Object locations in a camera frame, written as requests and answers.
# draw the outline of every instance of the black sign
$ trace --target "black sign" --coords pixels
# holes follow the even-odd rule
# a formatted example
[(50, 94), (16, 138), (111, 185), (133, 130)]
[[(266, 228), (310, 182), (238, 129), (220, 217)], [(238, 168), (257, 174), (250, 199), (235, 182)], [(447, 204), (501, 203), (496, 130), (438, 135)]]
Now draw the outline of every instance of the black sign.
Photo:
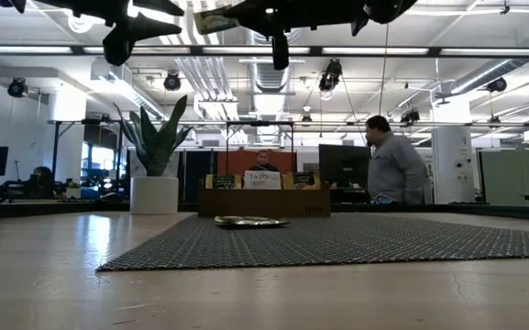
[(233, 175), (215, 175), (213, 177), (214, 189), (234, 189), (236, 188), (236, 177)]
[(297, 172), (294, 173), (292, 176), (292, 184), (306, 184), (306, 185), (314, 185), (315, 184), (315, 177), (311, 171), (306, 172)]

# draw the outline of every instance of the ceiling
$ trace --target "ceiling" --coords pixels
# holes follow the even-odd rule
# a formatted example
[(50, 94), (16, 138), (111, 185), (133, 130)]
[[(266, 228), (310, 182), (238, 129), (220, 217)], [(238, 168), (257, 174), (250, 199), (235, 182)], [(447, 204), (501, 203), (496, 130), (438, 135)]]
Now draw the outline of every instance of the ceiling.
[[(231, 0), (189, 1), (194, 11), (205, 10), (208, 6), (222, 6)], [(419, 0), (412, 8), (412, 13), (404, 14), (388, 25), (389, 46), (418, 47), (524, 47), (529, 46), (529, 0), (510, 1), (512, 11), (500, 15), (503, 1), (496, 0)], [(20, 15), (13, 9), (0, 8), (0, 44), (85, 44), (100, 45), (110, 31), (103, 25), (93, 25), (85, 33), (75, 33), (68, 26), (67, 15), (54, 7), (28, 1), (29, 10)], [(472, 15), (470, 12), (480, 10), (494, 11), (486, 15)], [(295, 45), (303, 46), (376, 46), (383, 47), (387, 40), (387, 26), (369, 23), (357, 37), (351, 37), (350, 26), (320, 27), (316, 31), (301, 30)], [(245, 45), (249, 42), (249, 33), (244, 28), (229, 30), (217, 35), (218, 41), (225, 45)], [(161, 45), (159, 38), (142, 42), (147, 45)], [(344, 82), (340, 82), (328, 100), (322, 100), (316, 87), (320, 72), (328, 63), (328, 58), (298, 58), (289, 71), (289, 86), (284, 92), (287, 97), (279, 119), (292, 118), (300, 120), (303, 107), (311, 106), (314, 121), (352, 120), (352, 113), (358, 119), (374, 114), (397, 115), (405, 107), (397, 108), (416, 94), (419, 89), (433, 87), (437, 82), (452, 82), (473, 72), (490, 60), (486, 59), (395, 59), (388, 58), (343, 58)], [(98, 80), (91, 80), (91, 66), (94, 57), (43, 57), (0, 56), (0, 72), (10, 67), (20, 68), (53, 68), (71, 79), (81, 83), (90, 94), (101, 96), (104, 100), (117, 102), (125, 108), (136, 109), (136, 106), (119, 93), (115, 93)], [(250, 65), (240, 60), (249, 60), (249, 56), (224, 57), (228, 84), (233, 96), (237, 99), (237, 111), (246, 115), (254, 110), (252, 98), (252, 80)], [(157, 105), (163, 106), (168, 113), (182, 95), (188, 94), (189, 106), (193, 105), (195, 90), (184, 74), (182, 88), (178, 92), (167, 92), (162, 86), (166, 72), (180, 68), (173, 57), (132, 57), (127, 67), (134, 73), (134, 84)], [(507, 91), (501, 95), (490, 95), (487, 92), (473, 91), (470, 98), (473, 120), (486, 120), (490, 113), (498, 113), (507, 109), (515, 109), (529, 104), (529, 64), (505, 74), (508, 83)], [(5, 80), (5, 73), (0, 79)], [(54, 82), (30, 80), (32, 87), (50, 88)], [(432, 107), (429, 93), (419, 93), (412, 99), (413, 107), (418, 109), (422, 119), (427, 119)], [(95, 107), (94, 111), (103, 111), (103, 107)], [(187, 111), (185, 117), (196, 119), (193, 111)], [(511, 117), (511, 121), (529, 120), (529, 112)], [(336, 130), (337, 127), (325, 127)], [(310, 126), (309, 130), (320, 129)], [(344, 127), (346, 131), (354, 127)]]

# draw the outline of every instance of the green partition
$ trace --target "green partition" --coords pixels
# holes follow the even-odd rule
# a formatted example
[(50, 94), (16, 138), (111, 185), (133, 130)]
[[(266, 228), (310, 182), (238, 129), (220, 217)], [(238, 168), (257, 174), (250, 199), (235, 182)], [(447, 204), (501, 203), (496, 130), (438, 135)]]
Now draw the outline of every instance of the green partition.
[(481, 157), (486, 201), (529, 206), (529, 150), (482, 151)]

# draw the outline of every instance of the gray shirt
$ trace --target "gray shirt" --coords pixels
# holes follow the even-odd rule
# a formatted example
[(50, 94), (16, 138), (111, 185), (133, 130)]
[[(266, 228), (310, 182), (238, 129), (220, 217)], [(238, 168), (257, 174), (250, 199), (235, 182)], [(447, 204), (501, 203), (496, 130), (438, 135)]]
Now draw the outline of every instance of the gray shirt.
[(399, 203), (423, 204), (427, 182), (427, 167), (411, 141), (387, 133), (369, 165), (370, 196), (384, 194)]

